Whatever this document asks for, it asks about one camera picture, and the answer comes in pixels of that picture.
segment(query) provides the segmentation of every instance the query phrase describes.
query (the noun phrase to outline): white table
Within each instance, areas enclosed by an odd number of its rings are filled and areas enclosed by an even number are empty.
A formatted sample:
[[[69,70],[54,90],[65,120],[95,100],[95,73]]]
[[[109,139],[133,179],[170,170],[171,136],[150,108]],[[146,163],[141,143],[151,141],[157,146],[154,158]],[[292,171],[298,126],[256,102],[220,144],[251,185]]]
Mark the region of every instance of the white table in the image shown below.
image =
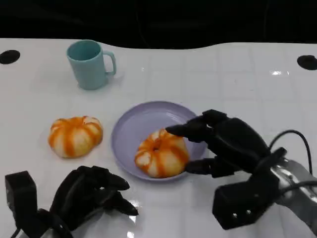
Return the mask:
[[[300,55],[316,56],[316,45],[230,43],[182,51],[103,45],[115,53],[118,73],[107,87],[84,91],[77,87],[65,56],[72,42],[0,39],[0,52],[21,52],[16,63],[0,65],[1,179],[28,170],[37,184],[39,207],[46,209],[66,175],[80,165],[106,167],[127,179],[131,189],[123,195],[139,206],[140,216],[104,214],[76,230],[75,238],[313,237],[291,211],[277,205],[255,225],[224,231],[211,213],[213,193],[221,184],[247,178],[245,174],[144,182],[116,165],[109,138],[127,109],[144,101],[169,100],[198,114],[213,108],[240,117],[267,142],[284,129],[298,129],[310,142],[317,170],[317,72],[296,62]],[[104,140],[83,159],[60,159],[47,143],[50,125],[57,118],[80,115],[100,119]],[[299,138],[289,135],[278,145],[287,148],[289,159],[307,165]],[[8,238],[15,226],[4,182],[0,182],[0,214],[0,238]]]

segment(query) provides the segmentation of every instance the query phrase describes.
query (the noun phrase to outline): mug handle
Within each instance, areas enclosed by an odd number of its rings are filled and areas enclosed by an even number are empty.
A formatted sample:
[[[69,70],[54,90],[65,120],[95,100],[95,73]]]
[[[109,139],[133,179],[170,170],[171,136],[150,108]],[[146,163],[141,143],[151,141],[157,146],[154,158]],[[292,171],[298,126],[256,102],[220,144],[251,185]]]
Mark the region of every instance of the mug handle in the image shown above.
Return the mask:
[[[115,63],[114,54],[112,52],[110,52],[110,51],[105,51],[105,50],[103,50],[103,54],[111,57],[112,65],[113,65],[113,71],[112,72],[106,72],[106,74],[107,75],[115,75],[117,73],[117,65]]]

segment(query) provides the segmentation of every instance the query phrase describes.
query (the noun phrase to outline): robotic hand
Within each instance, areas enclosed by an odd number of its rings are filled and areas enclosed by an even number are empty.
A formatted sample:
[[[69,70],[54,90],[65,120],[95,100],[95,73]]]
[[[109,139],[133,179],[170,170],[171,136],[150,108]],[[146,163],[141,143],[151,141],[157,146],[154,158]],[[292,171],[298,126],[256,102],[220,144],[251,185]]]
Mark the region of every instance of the robotic hand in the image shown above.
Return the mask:
[[[212,212],[224,229],[256,222],[276,202],[291,209],[317,235],[317,192],[307,187],[316,186],[317,179],[301,164],[287,160],[284,148],[271,152],[271,146],[249,125],[215,110],[166,130],[192,142],[204,141],[216,154],[212,159],[189,162],[187,172],[213,178],[236,171],[251,174],[246,182],[215,191]]]
[[[38,210],[36,186],[27,171],[6,175],[5,186],[17,227],[12,237],[22,229],[28,237],[40,238],[51,228],[60,238],[72,238],[70,231],[100,211],[138,215],[119,192],[130,187],[128,182],[97,166],[73,170],[59,186],[50,211]]]

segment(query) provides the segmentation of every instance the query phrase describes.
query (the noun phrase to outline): lavender plate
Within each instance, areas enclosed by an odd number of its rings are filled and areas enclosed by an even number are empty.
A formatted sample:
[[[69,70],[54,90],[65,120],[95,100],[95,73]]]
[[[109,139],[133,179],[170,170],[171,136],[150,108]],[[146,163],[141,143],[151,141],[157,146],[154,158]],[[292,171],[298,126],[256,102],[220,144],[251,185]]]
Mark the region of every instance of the lavender plate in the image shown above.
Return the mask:
[[[134,156],[140,143],[151,133],[161,128],[183,124],[196,115],[191,110],[170,102],[148,102],[127,111],[118,120],[111,135],[111,146],[117,163],[130,174],[145,180],[167,181],[184,176],[185,173],[170,178],[151,178],[134,164]],[[207,145],[192,143],[185,139],[190,160],[200,159]]]

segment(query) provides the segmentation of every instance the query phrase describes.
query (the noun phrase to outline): light blue mug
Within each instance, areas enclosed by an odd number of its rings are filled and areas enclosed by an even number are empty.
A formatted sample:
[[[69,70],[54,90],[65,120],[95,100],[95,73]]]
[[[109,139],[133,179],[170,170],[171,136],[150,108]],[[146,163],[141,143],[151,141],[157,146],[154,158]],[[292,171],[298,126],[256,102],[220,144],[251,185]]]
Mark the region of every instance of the light blue mug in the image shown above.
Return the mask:
[[[111,57],[113,72],[106,72],[104,55]],[[67,49],[67,57],[73,68],[79,87],[86,90],[98,89],[108,82],[108,77],[116,73],[115,57],[92,40],[75,42]]]

